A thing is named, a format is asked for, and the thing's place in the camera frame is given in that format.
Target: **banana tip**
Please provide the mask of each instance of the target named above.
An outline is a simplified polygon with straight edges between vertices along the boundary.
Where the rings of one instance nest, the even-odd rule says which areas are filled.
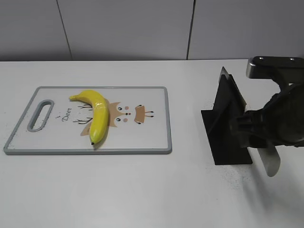
[[[69,99],[70,99],[70,100],[76,100],[76,97],[77,97],[77,95],[70,96]]]

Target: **deer illustration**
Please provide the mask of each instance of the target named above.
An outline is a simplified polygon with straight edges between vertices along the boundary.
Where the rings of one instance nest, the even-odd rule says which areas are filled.
[[[122,107],[118,107],[120,102],[115,102],[115,103],[110,103],[108,100],[106,100],[108,103],[108,108],[109,108],[109,113],[110,113],[110,118],[109,118],[109,123],[108,126],[110,127],[117,127],[115,122],[120,122],[123,121],[124,123],[128,121],[128,117],[131,116],[132,114],[127,112],[129,110],[129,107],[126,106],[124,107],[126,112],[121,112],[123,110]],[[78,106],[80,109],[83,108],[90,108],[89,111],[92,111],[92,106],[89,104],[84,104],[83,106]],[[154,111],[145,111],[145,107],[143,105],[138,105],[135,107],[135,118],[134,122],[137,124],[143,124],[145,121],[145,117],[154,117],[153,115],[146,115],[147,113],[154,113]],[[89,135],[89,130],[91,126],[91,121],[92,117],[87,117],[85,120],[75,120],[73,122],[78,123],[78,124],[87,124],[84,128],[84,130],[81,132],[81,136],[84,135]]]

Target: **deer antler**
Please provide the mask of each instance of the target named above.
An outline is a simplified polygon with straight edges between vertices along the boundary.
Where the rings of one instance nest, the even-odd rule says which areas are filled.
[[[73,121],[73,122],[78,123],[78,124],[86,124],[86,123],[90,122],[91,120],[93,120],[93,118],[87,117],[87,120],[78,120],[77,119],[76,121]]]
[[[78,106],[80,109],[83,108],[92,108],[92,106],[90,104],[84,104],[83,106]]]

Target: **gray wall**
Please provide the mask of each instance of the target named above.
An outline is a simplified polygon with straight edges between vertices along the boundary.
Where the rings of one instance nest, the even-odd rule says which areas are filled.
[[[0,61],[70,59],[55,0],[0,0]]]
[[[303,0],[196,0],[189,59],[304,56]]]
[[[0,61],[304,57],[302,0],[196,0],[189,49],[193,0],[58,4],[0,0]]]
[[[60,0],[74,60],[186,59],[191,0]]]

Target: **black bracket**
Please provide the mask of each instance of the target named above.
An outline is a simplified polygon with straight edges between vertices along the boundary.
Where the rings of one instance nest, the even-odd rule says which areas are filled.
[[[252,164],[247,148],[241,148],[237,135],[232,135],[229,121],[244,114],[246,103],[225,68],[212,110],[202,110],[209,144],[216,165]]]

